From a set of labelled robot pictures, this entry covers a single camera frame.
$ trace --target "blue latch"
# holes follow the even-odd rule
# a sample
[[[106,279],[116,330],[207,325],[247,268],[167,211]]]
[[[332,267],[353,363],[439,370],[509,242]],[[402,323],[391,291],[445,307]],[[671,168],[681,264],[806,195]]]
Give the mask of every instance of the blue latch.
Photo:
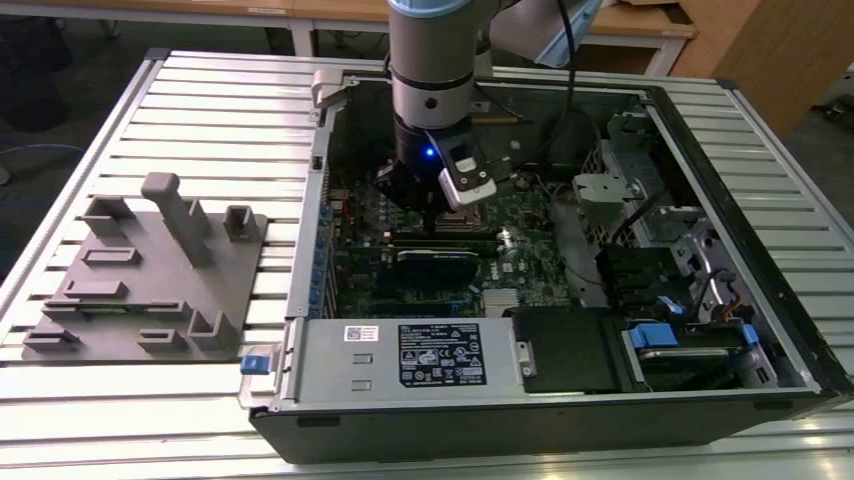
[[[629,338],[635,348],[677,347],[677,335],[667,323],[642,323],[629,330]]]
[[[270,357],[267,355],[247,355],[240,359],[240,373],[243,375],[267,375],[270,373]]]
[[[753,325],[742,325],[742,335],[749,346],[755,347],[759,345],[759,334],[757,333],[757,329],[753,328]]]

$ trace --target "wooden table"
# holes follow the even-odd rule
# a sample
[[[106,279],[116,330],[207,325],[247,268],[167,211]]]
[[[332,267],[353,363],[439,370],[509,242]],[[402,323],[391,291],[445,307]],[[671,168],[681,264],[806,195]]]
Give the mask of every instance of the wooden table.
[[[389,31],[387,0],[0,0],[0,14],[288,28],[298,56],[315,56],[318,30]],[[602,9],[582,43],[655,50],[647,75],[670,72],[693,25],[658,7]]]
[[[387,32],[389,13],[387,0],[294,0],[290,16],[296,54],[314,56],[315,30]],[[694,25],[673,23],[659,7],[614,5],[599,11],[582,43],[655,49],[645,73],[666,76],[695,36]]]

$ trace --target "white label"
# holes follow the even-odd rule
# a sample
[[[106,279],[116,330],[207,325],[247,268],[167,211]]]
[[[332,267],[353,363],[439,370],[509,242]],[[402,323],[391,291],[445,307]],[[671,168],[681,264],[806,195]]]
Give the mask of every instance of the white label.
[[[463,173],[471,172],[475,168],[478,168],[478,162],[475,162],[473,157],[463,158],[457,162],[457,169]]]
[[[665,30],[662,32],[662,36],[665,37],[686,37],[691,38],[694,34],[691,32],[681,32],[679,30]]]
[[[284,15],[287,13],[284,8],[256,8],[256,7],[250,7],[250,8],[247,8],[247,11],[250,13],[266,13],[267,15]]]
[[[379,327],[377,325],[347,325],[344,327],[346,342],[378,342]]]

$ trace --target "barcode sticker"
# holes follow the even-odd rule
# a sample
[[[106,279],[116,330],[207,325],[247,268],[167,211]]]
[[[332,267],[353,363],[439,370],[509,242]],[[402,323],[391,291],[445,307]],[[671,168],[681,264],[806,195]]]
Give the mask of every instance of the barcode sticker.
[[[344,327],[346,342],[378,342],[379,327],[377,325],[347,325]]]
[[[250,7],[247,8],[250,13],[266,13],[267,15],[284,15],[288,13],[284,8],[258,8]]]

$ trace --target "power supply label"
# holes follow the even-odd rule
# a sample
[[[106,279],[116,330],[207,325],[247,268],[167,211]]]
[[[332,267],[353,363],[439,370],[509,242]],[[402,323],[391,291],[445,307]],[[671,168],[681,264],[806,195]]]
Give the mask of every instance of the power supply label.
[[[401,384],[406,388],[486,385],[481,327],[399,325]]]

